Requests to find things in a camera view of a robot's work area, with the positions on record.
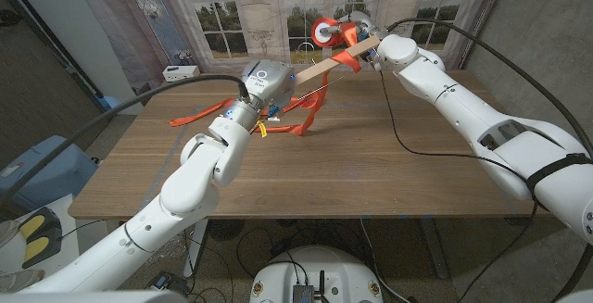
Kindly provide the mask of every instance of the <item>power cord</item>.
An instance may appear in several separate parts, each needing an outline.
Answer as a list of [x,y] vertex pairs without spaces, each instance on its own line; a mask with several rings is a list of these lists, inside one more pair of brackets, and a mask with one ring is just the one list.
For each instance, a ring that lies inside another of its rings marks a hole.
[[[443,20],[419,19],[419,18],[402,19],[402,20],[396,21],[393,24],[389,25],[389,27],[387,27],[387,31],[391,32],[392,30],[394,30],[396,28],[397,25],[405,23],[405,22],[412,22],[412,21],[425,21],[425,22],[430,22],[430,23],[448,27],[448,28],[452,29],[453,31],[463,35],[464,37],[472,40],[474,43],[482,46],[485,50],[490,52],[490,54],[494,55],[496,58],[498,58],[504,64],[509,66],[509,68],[516,71],[527,82],[529,82],[533,87],[535,87],[536,90],[538,90],[543,96],[545,96],[548,99],[548,101],[556,109],[558,109],[561,112],[561,114],[564,116],[564,118],[566,120],[568,120],[568,123],[571,125],[571,127],[573,127],[574,132],[576,133],[576,136],[578,137],[579,141],[581,142],[581,144],[583,145],[585,150],[588,152],[589,157],[593,158],[593,145],[591,144],[591,141],[589,140],[587,133],[585,133],[585,130],[583,129],[581,124],[576,120],[576,118],[568,110],[568,108],[566,108],[564,106],[564,104],[560,100],[558,100],[558,98],[556,98],[556,96],[554,96],[550,91],[548,91],[548,89],[546,89],[541,83],[536,81],[536,79],[534,79],[531,75],[529,75],[525,70],[519,68],[519,66],[514,64],[512,61],[510,61],[505,56],[503,56],[496,49],[492,48],[490,45],[486,44],[485,42],[478,39],[474,35],[470,34],[467,31],[460,29],[459,27],[457,27],[453,24],[447,23]],[[555,302],[556,300],[560,299],[561,297],[565,296],[566,294],[568,294],[574,290],[574,288],[580,281],[581,277],[583,276],[583,273],[585,272],[585,269],[587,268],[587,265],[590,263],[592,258],[593,258],[593,246],[591,244],[587,244],[585,246],[585,250],[583,251],[583,255],[581,256],[581,259],[578,261],[578,263],[576,264],[576,267],[574,268],[573,274],[568,279],[568,281],[566,282],[564,287],[561,289],[561,291],[558,293],[558,295],[552,299],[552,302]]]
[[383,280],[383,277],[381,277],[381,274],[379,273],[379,268],[377,267],[377,259],[374,256],[374,249],[372,248],[371,238],[369,238],[369,234],[367,234],[367,230],[364,228],[364,222],[362,221],[362,219],[360,219],[360,227],[362,228],[362,231],[364,232],[364,236],[367,238],[367,243],[369,244],[369,247],[371,248],[372,264],[374,266],[374,272],[375,272],[375,275],[377,276],[377,279],[379,280],[381,285],[385,289],[387,289],[387,292],[389,292],[389,294],[391,294],[393,297],[399,299],[401,302],[410,303],[405,297],[398,294],[395,290],[391,289],[389,287],[389,285],[387,285],[385,280]]
[[183,241],[185,242],[185,250],[187,251],[187,261],[189,261],[189,268],[192,270],[192,287],[189,289],[190,294],[194,292],[194,288],[196,288],[196,268],[192,265],[192,258],[189,256],[189,246],[187,245],[187,232],[183,230]]
[[39,160],[35,165],[33,165],[33,167],[30,170],[28,170],[25,174],[23,174],[12,186],[10,186],[10,188],[8,188],[2,194],[2,196],[0,196],[0,205],[3,205],[8,200],[10,200],[10,198],[16,192],[18,192],[20,190],[20,188],[25,185],[25,183],[27,183],[40,170],[42,170],[45,167],[45,165],[49,164],[49,162],[51,162],[54,158],[56,158],[57,155],[59,155],[62,151],[66,150],[66,148],[68,148],[70,145],[72,145],[74,143],[74,141],[76,141],[79,137],[81,137],[83,134],[85,134],[86,132],[91,130],[98,122],[100,122],[102,120],[110,119],[111,117],[113,117],[117,113],[121,112],[122,110],[124,110],[134,104],[140,103],[141,101],[148,99],[148,98],[152,97],[153,95],[160,94],[161,92],[170,90],[172,88],[176,88],[178,86],[183,86],[183,85],[186,85],[189,83],[194,83],[194,82],[215,81],[215,80],[225,80],[225,81],[236,82],[237,85],[239,86],[239,94],[241,95],[241,97],[249,97],[249,92],[247,91],[247,88],[246,88],[245,84],[243,83],[243,81],[241,81],[241,79],[239,79],[237,77],[229,76],[229,75],[202,75],[202,76],[189,77],[189,78],[182,79],[179,81],[171,82],[171,83],[163,85],[163,86],[159,86],[156,89],[147,91],[140,95],[137,95],[136,97],[126,100],[125,102],[117,105],[116,107],[110,109],[109,111],[104,112],[103,114],[99,115],[98,117],[90,120],[84,126],[82,126],[82,128],[80,128],[78,131],[76,131],[71,137],[69,137],[64,142],[62,142],[57,147],[55,147],[52,151],[49,152],[49,154],[45,155],[45,157],[41,158],[41,160]]
[[[184,236],[184,238],[185,238],[185,239],[187,239],[187,240],[190,240],[190,241],[192,241],[192,242],[194,242],[194,243],[196,243],[196,244],[198,244],[198,245],[200,245],[200,246],[204,247],[206,250],[208,250],[208,251],[210,251],[210,252],[212,252],[212,253],[216,254],[216,255],[217,255],[217,256],[219,256],[219,258],[222,260],[222,263],[224,264],[224,267],[226,267],[226,271],[227,271],[227,272],[228,272],[228,274],[229,274],[229,279],[231,280],[231,303],[233,303],[233,299],[234,299],[234,281],[233,281],[233,276],[231,275],[231,268],[229,267],[229,264],[226,262],[226,259],[225,259],[225,258],[224,258],[224,257],[223,257],[223,256],[222,256],[222,255],[221,255],[219,252],[217,252],[216,250],[214,250],[214,249],[212,249],[212,248],[210,248],[210,247],[208,247],[208,246],[202,245],[201,243],[198,243],[198,242],[197,242],[197,241],[195,241],[194,239],[192,239],[192,238],[188,237],[188,236],[187,236],[187,234],[185,233],[185,231],[183,231],[183,236]],[[194,275],[193,275],[193,276],[194,276],[194,283],[192,284],[192,290],[191,290],[191,291],[193,291],[193,290],[194,290],[194,287],[195,287],[195,285],[196,285],[196,274],[197,274],[197,271],[196,271],[196,270],[194,269],[194,267],[192,266],[191,259],[190,259],[190,264],[189,264],[189,265],[190,265],[190,268],[192,269],[192,273],[194,274]],[[197,294],[197,296],[198,296],[198,297],[201,297],[202,293],[204,293],[204,292],[205,292],[205,291],[207,291],[207,290],[216,290],[216,291],[218,291],[219,293],[221,293],[221,294],[222,294],[222,296],[224,297],[224,294],[223,294],[223,293],[222,293],[222,291],[221,291],[220,289],[218,289],[218,288],[206,288],[206,289],[204,289],[203,291],[201,291],[199,294]]]
[[[411,152],[412,154],[415,155],[422,155],[422,156],[440,156],[440,157],[458,157],[458,158],[475,158],[475,159],[480,159],[480,160],[485,160],[489,163],[493,163],[496,164],[498,166],[500,166],[501,168],[508,170],[509,172],[511,172],[512,174],[516,175],[517,177],[519,177],[521,180],[523,180],[524,182],[526,182],[526,179],[520,175],[519,173],[517,173],[516,171],[514,171],[513,169],[507,167],[506,165],[503,165],[501,163],[496,162],[495,160],[489,159],[489,158],[483,158],[480,156],[474,156],[474,155],[466,155],[466,154],[441,154],[441,153],[425,153],[425,152],[421,152],[421,151],[415,151],[412,150],[410,148],[408,148],[406,145],[404,145],[404,143],[401,141],[401,139],[399,138],[399,135],[397,134],[397,127],[396,127],[396,119],[393,115],[393,109],[391,109],[391,103],[389,102],[389,96],[387,95],[387,90],[385,87],[385,78],[383,77],[383,73],[381,72],[381,83],[383,84],[383,90],[385,92],[385,99],[387,100],[387,107],[389,108],[389,114],[391,115],[391,120],[393,121],[393,132],[396,135],[397,141],[399,142],[399,144],[406,149],[407,151]],[[470,284],[468,285],[468,287],[465,289],[465,292],[463,293],[463,295],[461,296],[461,298],[457,301],[458,303],[461,302],[461,300],[467,295],[467,293],[470,291],[470,288],[472,288],[473,284],[475,284],[475,282],[480,278],[480,276],[482,276],[482,274],[484,274],[486,272],[486,270],[494,263],[496,262],[498,259],[500,259],[500,257],[502,257],[502,255],[504,255],[511,247],[513,247],[515,245],[515,243],[517,243],[519,241],[519,239],[521,239],[521,237],[523,237],[523,235],[525,234],[525,232],[527,231],[527,229],[531,226],[531,223],[533,222],[533,219],[536,215],[536,211],[537,211],[537,201],[534,201],[534,208],[532,210],[531,216],[529,217],[529,220],[527,222],[527,224],[523,227],[523,229],[521,230],[521,232],[519,234],[517,234],[517,236],[515,237],[515,239],[512,240],[512,242],[510,244],[507,245],[507,247],[505,247],[500,253],[498,253],[494,258],[492,258],[490,260],[490,262],[488,262],[486,264],[486,266],[482,269],[482,271],[480,271],[474,278],[473,280],[470,282]]]
[[62,239],[64,239],[64,237],[66,237],[67,235],[69,235],[69,234],[72,234],[72,233],[74,233],[75,231],[77,231],[77,230],[79,230],[79,229],[81,229],[81,228],[83,228],[83,227],[85,227],[85,226],[87,226],[87,225],[91,225],[91,224],[93,224],[93,223],[97,223],[97,222],[99,222],[99,221],[104,221],[104,220],[96,220],[96,221],[91,221],[91,222],[88,222],[88,223],[86,223],[86,224],[83,224],[83,225],[81,225],[81,226],[79,226],[79,227],[76,227],[76,228],[74,228],[74,229],[70,230],[69,232],[67,232],[66,234],[62,235],[62,236],[59,238],[59,240],[61,241],[61,240],[62,240]]
[[[296,284],[300,284],[300,280],[298,279],[298,271],[297,271],[297,263],[295,262],[295,260],[293,259],[293,256],[290,255],[290,253],[288,252],[288,250],[286,250],[286,254],[288,255],[288,258],[290,258],[290,260],[293,263],[293,267],[295,268],[295,274],[296,274]],[[307,273],[305,272],[305,284],[307,284]]]
[[202,294],[206,293],[208,290],[214,290],[215,292],[221,294],[222,298],[224,298],[224,303],[227,302],[226,296],[222,293],[222,291],[220,289],[214,288],[214,287],[210,287],[210,288],[206,288],[206,289],[202,290],[198,294],[194,294],[194,295],[196,295],[196,298],[194,299],[194,303],[196,303],[196,300],[198,298],[202,298],[202,300],[204,301],[204,303],[207,303],[206,299],[204,298],[204,296]]
[[273,261],[273,262],[267,263],[266,266],[280,264],[280,263],[291,263],[291,264],[293,264],[293,266],[298,266],[305,273],[305,285],[309,285],[309,276],[307,275],[307,271],[305,271],[305,268],[301,264],[299,264],[298,262],[295,262],[294,260]]
[[253,232],[255,232],[255,231],[263,231],[263,232],[265,232],[265,233],[266,233],[266,235],[268,236],[268,239],[269,239],[269,241],[270,241],[270,246],[271,246],[271,247],[274,247],[274,243],[273,243],[273,241],[271,240],[271,235],[270,235],[270,232],[269,232],[268,230],[264,229],[264,228],[254,228],[254,229],[251,229],[251,230],[249,230],[248,232],[246,232],[245,234],[243,234],[243,235],[241,236],[241,238],[239,238],[239,241],[237,242],[237,246],[236,246],[236,248],[235,248],[235,250],[234,250],[234,253],[235,253],[235,255],[237,256],[237,261],[239,262],[239,265],[241,265],[241,268],[243,269],[243,271],[245,271],[245,272],[246,272],[246,273],[247,273],[249,276],[251,276],[251,278],[252,278],[252,279],[255,279],[256,275],[255,275],[255,274],[253,274],[251,271],[249,271],[249,270],[247,269],[247,267],[245,266],[245,264],[243,263],[243,261],[241,261],[241,256],[239,255],[239,248],[240,248],[240,246],[241,246],[241,242],[243,242],[243,239],[244,239],[244,238],[245,238],[245,237],[246,237],[248,234],[251,234],[251,233],[253,233]]

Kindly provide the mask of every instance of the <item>wooden stick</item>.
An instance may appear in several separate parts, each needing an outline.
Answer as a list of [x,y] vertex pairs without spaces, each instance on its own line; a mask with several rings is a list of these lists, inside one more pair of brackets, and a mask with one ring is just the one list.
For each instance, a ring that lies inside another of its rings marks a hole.
[[[353,57],[357,57],[358,55],[368,51],[369,49],[376,47],[381,41],[379,37],[373,35],[366,40],[359,42],[351,47],[349,47],[346,51],[350,53]],[[334,61],[331,58],[326,58],[322,62],[311,66],[303,71],[299,72],[295,75],[295,86],[306,82],[317,75],[323,74],[325,71],[337,67],[340,62]]]

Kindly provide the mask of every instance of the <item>yellow object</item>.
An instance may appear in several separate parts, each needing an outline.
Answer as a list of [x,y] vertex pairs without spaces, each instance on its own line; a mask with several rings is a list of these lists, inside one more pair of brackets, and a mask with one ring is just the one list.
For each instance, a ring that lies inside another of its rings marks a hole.
[[261,137],[266,137],[266,135],[268,135],[268,132],[266,132],[266,126],[264,126],[263,122],[261,122],[260,120],[258,120],[258,126],[261,130]]
[[42,253],[45,248],[49,245],[49,238],[41,237],[27,244],[27,250],[25,251],[25,261],[37,256]]
[[27,239],[32,233],[35,232],[35,230],[39,229],[39,227],[42,226],[44,222],[45,217],[43,215],[37,215],[23,224],[19,228],[19,231],[23,236],[25,236],[25,239]]

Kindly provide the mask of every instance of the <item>red tape roll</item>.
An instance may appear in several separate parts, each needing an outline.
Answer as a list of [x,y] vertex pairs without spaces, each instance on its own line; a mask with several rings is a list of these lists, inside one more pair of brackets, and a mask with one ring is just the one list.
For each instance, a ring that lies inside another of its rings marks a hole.
[[313,38],[313,43],[315,43],[319,47],[336,47],[337,45],[344,42],[344,38],[342,37],[342,35],[340,33],[332,34],[332,37],[330,38],[330,40],[327,43],[322,43],[319,40],[317,40],[317,38],[315,37],[315,30],[321,23],[326,23],[329,26],[336,26],[337,20],[328,19],[328,18],[317,19],[313,23],[313,26],[311,26],[311,38]]

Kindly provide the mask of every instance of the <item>wooden table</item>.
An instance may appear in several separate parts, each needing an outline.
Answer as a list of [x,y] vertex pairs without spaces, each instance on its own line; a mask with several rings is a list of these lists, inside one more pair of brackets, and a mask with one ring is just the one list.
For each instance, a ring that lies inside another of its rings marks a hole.
[[[394,135],[425,152],[471,153],[434,107],[410,95],[390,73],[332,72],[324,107],[306,136],[254,133],[243,167],[211,218],[492,217],[529,214],[531,201],[504,196],[475,159],[408,153]],[[501,109],[465,71],[450,75]],[[321,77],[296,89],[301,95]],[[128,219],[158,195],[179,167],[189,138],[207,133],[216,117],[172,128],[169,120],[236,96],[230,82],[202,82],[154,97],[107,156],[69,209],[79,219]],[[297,108],[273,126],[302,123]]]

